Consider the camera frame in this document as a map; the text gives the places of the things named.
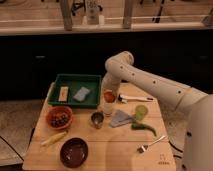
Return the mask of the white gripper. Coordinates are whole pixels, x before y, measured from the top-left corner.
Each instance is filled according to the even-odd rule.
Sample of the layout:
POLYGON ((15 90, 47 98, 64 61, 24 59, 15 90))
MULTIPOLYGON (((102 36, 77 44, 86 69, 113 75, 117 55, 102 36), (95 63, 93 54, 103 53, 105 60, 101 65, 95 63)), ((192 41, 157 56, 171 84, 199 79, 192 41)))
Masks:
POLYGON ((117 94, 120 88, 121 80, 110 73, 106 73, 102 83, 101 89, 102 91, 111 90, 113 93, 117 94))

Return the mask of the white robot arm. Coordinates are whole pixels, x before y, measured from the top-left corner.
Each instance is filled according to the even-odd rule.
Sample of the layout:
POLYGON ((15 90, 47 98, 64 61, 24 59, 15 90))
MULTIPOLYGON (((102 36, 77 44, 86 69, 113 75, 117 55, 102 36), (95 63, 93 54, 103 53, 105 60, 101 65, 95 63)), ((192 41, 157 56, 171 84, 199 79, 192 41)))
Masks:
POLYGON ((213 94, 142 71, 133 63, 134 57, 128 51, 108 58, 101 89, 117 93, 125 80, 174 110, 188 114, 180 171, 213 171, 213 94))

